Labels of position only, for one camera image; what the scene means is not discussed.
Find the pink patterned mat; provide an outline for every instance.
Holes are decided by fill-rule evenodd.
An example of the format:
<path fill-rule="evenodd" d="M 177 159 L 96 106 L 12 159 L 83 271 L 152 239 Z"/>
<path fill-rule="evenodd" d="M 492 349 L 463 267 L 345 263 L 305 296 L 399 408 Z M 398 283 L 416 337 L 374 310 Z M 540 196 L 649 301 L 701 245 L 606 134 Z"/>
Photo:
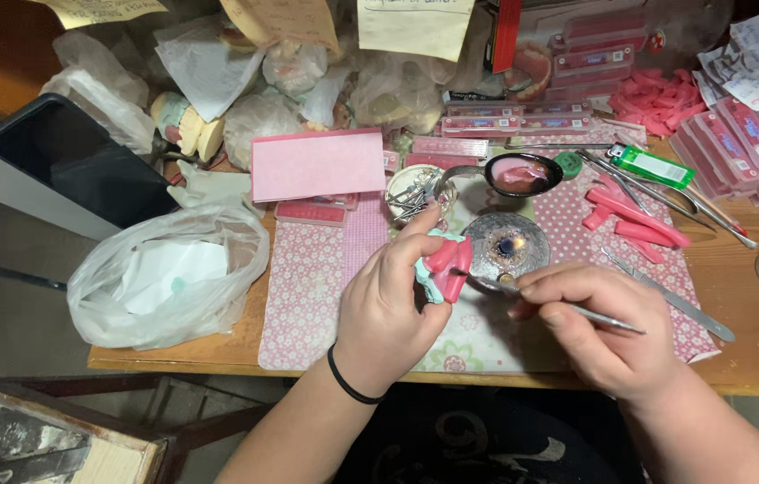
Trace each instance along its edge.
<path fill-rule="evenodd" d="M 528 137 L 523 142 L 612 142 L 616 131 L 624 131 L 625 135 L 644 142 L 644 134 L 602 121 L 586 136 Z M 557 153 L 540 152 L 548 157 Z M 693 281 L 681 251 L 660 249 L 667 262 L 659 266 L 649 264 L 612 233 L 615 216 L 593 233 L 580 225 L 592 210 L 584 195 L 594 186 L 595 178 L 597 174 L 585 167 L 577 179 L 563 182 L 557 189 L 531 199 L 535 221 L 550 240 L 551 264 L 585 262 L 620 270 L 600 252 L 600 248 L 606 246 L 619 258 L 698 306 Z M 652 203 L 650 209 L 671 224 L 665 206 Z M 278 222 L 266 321 L 259 349 L 260 366 L 266 369 L 307 369 L 325 353 L 336 337 L 338 307 L 344 287 L 370 255 L 385 244 L 388 231 L 380 193 L 362 194 L 358 210 L 350 215 L 343 229 Z M 692 362 L 719 352 L 705 329 L 675 308 L 670 307 L 670 311 L 675 326 L 677 357 Z M 536 349 L 503 345 L 507 339 L 497 334 L 501 332 L 495 327 L 472 324 L 472 321 L 481 319 L 484 318 L 469 314 L 462 305 L 456 307 L 446 331 L 415 369 L 490 372 L 566 369 L 555 355 L 547 352 L 542 358 L 542 366 L 520 364 L 517 357 L 521 351 L 536 353 Z M 518 331 L 505 329 L 514 334 Z M 542 342 L 539 346 L 548 345 Z"/>

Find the wooden table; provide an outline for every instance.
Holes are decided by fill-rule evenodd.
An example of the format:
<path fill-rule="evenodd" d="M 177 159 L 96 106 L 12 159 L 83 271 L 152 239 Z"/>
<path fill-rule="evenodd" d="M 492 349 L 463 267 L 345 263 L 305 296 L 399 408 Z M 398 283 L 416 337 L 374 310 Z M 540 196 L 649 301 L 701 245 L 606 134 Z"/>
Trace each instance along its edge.
<path fill-rule="evenodd" d="M 650 143 L 653 152 L 677 160 L 668 143 L 655 138 L 650 138 Z M 746 201 L 723 202 L 723 207 L 740 221 L 753 240 L 759 242 L 759 208 Z M 673 213 L 673 221 L 693 241 L 684 254 L 702 309 L 728 325 L 737 336 L 732 344 L 724 344 L 715 337 L 723 354 L 692 366 L 719 393 L 759 395 L 759 279 L 754 269 L 759 250 L 751 251 L 726 231 L 713 233 L 676 213 Z M 267 214 L 262 223 L 274 243 L 274 218 Z M 268 275 L 267 269 L 248 291 L 245 313 L 234 325 L 232 335 L 215 334 L 163 350 L 93 347 L 89 366 L 135 371 L 300 375 L 300 371 L 267 371 L 257 365 Z M 567 373 L 408 373 L 402 380 L 503 387 L 583 388 L 573 374 Z"/>

